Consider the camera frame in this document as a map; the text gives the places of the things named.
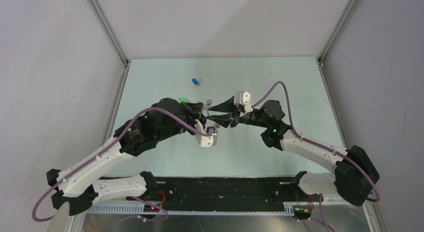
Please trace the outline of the green tagged key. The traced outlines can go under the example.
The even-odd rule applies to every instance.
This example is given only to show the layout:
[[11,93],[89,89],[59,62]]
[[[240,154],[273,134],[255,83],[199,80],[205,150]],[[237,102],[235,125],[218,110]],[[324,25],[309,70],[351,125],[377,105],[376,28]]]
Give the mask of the green tagged key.
[[184,102],[184,103],[188,103],[188,102],[190,102],[190,100],[189,100],[189,99],[187,99],[187,98],[178,98],[178,101],[179,101],[179,102]]

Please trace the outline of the blue tagged brass key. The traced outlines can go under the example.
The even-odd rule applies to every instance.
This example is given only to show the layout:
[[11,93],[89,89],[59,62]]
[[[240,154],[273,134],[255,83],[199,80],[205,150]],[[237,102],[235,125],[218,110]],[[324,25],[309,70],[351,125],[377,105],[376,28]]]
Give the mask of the blue tagged brass key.
[[213,103],[213,101],[211,99],[207,99],[203,107],[205,109],[209,109],[211,107],[212,103]]

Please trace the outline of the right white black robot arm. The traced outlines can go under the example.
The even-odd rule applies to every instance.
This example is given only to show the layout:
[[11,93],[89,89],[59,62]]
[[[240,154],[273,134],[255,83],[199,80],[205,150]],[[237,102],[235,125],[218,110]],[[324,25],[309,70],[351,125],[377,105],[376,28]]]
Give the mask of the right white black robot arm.
[[267,100],[258,109],[246,110],[230,98],[210,107],[210,111],[220,115],[209,115],[207,119],[225,128],[238,124],[265,128],[260,136],[267,147],[297,154],[327,169],[335,175],[337,193],[353,205],[361,206],[370,200],[373,185],[380,179],[363,148],[331,147],[296,134],[291,125],[283,122],[285,113],[277,100]]

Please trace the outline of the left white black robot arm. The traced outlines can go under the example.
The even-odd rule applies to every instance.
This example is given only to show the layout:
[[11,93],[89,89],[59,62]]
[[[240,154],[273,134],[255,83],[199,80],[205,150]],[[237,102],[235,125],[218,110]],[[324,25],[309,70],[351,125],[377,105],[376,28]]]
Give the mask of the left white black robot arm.
[[69,203],[70,215],[88,210],[92,205],[122,197],[156,198],[158,184],[151,172],[102,179],[114,167],[156,148],[160,141],[188,132],[196,136],[200,146],[211,147],[215,142],[206,133],[206,118],[202,103],[180,103],[163,98],[117,129],[99,149],[83,161],[66,170],[47,172],[48,184],[55,190],[52,205],[60,209]]

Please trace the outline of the blue capped key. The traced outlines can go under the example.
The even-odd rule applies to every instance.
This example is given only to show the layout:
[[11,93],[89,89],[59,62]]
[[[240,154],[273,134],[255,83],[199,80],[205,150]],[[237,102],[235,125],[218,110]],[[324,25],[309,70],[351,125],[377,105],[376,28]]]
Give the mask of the blue capped key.
[[196,78],[192,78],[192,83],[196,86],[200,86],[201,85],[201,79],[196,79]]

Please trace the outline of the left electronics board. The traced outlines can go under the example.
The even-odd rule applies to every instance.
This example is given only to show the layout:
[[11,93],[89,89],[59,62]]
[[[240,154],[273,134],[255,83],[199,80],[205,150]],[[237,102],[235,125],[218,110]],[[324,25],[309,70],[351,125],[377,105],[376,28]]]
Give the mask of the left electronics board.
[[153,204],[153,205],[149,205],[149,204],[145,204],[144,208],[143,208],[143,213],[159,213],[161,212],[160,206],[158,206],[157,204]]

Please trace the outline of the electronics board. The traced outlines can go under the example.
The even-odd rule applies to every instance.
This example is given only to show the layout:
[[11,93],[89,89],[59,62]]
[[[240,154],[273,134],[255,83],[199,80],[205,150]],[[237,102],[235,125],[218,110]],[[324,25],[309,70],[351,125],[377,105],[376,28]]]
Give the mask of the electronics board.
[[294,207],[293,208],[293,217],[296,220],[308,220],[311,218],[312,212],[313,212],[313,208],[312,207],[308,207],[308,208],[303,208],[303,207]]
[[143,213],[159,213],[161,212],[160,206],[158,206],[157,204],[153,204],[153,205],[149,205],[149,204],[145,204],[144,208],[143,208]]

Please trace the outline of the right electronics board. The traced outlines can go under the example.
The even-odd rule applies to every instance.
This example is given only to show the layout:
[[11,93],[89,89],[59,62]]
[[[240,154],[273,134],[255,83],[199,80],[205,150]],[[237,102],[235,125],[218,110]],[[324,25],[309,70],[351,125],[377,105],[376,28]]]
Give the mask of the right electronics board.
[[308,220],[311,218],[312,212],[313,212],[313,208],[312,207],[308,207],[308,208],[303,208],[303,207],[294,207],[293,208],[293,217],[296,220]]

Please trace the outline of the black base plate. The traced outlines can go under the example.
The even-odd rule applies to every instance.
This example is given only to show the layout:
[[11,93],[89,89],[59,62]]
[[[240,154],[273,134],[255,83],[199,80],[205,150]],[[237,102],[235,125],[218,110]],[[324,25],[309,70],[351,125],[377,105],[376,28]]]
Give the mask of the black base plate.
[[140,199],[171,210],[277,211],[286,203],[318,202],[295,177],[156,177],[157,187]]

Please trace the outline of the left aluminium frame post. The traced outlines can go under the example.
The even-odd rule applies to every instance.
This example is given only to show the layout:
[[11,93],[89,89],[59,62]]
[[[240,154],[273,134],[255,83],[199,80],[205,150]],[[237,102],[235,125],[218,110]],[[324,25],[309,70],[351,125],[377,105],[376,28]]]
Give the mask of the left aluminium frame post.
[[100,26],[103,28],[107,38],[109,39],[109,41],[111,42],[115,52],[117,53],[121,63],[123,64],[123,66],[126,68],[128,67],[128,58],[124,53],[124,50],[122,49],[120,42],[117,38],[117,36],[115,35],[100,3],[98,0],[87,0],[88,4],[91,6],[94,15],[97,17]]

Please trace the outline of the aluminium frame post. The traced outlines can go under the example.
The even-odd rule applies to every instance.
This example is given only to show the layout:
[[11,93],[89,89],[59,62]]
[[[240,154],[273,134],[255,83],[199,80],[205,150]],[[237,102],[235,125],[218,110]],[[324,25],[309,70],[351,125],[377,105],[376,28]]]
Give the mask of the aluminium frame post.
[[347,5],[342,11],[341,16],[339,17],[329,39],[325,43],[325,46],[318,56],[317,60],[319,64],[323,64],[327,56],[329,55],[332,47],[335,45],[337,39],[340,37],[343,29],[348,24],[351,16],[353,15],[356,7],[359,5],[361,0],[348,0]]
[[109,39],[109,41],[111,42],[115,52],[117,53],[121,63],[123,64],[123,66],[126,68],[128,67],[128,58],[124,53],[124,50],[122,49],[120,42],[117,38],[117,36],[115,35],[100,3],[98,0],[87,0],[88,4],[91,6],[94,15],[97,17],[100,26],[103,28],[107,38]]

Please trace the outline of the right aluminium frame post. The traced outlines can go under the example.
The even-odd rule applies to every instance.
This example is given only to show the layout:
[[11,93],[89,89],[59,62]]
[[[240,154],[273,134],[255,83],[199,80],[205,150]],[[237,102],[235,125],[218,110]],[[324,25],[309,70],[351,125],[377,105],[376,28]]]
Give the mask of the right aluminium frame post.
[[319,64],[323,64],[327,56],[329,55],[332,47],[335,45],[337,39],[340,37],[343,29],[348,24],[351,16],[353,15],[356,7],[359,5],[361,0],[348,0],[347,5],[342,11],[341,16],[339,17],[329,39],[325,43],[325,46],[318,56],[317,60]]

